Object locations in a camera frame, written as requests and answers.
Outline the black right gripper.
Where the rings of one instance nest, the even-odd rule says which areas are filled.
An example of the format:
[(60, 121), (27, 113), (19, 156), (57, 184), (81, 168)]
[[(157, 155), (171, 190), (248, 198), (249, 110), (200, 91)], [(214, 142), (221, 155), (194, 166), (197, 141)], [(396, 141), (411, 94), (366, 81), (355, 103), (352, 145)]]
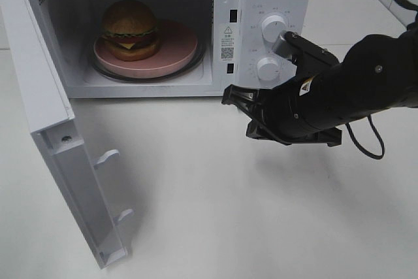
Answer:
[(246, 136), (283, 145), (327, 144), (338, 146), (342, 132), (318, 90), (317, 77), (290, 80), (271, 90), (226, 87), (221, 104), (234, 105), (251, 119)]

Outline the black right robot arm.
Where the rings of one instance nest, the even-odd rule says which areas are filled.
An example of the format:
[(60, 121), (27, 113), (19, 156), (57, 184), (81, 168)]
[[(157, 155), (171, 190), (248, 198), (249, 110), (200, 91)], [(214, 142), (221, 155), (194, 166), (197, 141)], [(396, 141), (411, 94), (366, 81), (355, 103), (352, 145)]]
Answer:
[(342, 61), (305, 38), (282, 33), (273, 51), (296, 66), (271, 89), (228, 86), (224, 105), (250, 118), (246, 135), (284, 145), (342, 141), (340, 126), (394, 107), (417, 106), (417, 24), (399, 37), (368, 35)]

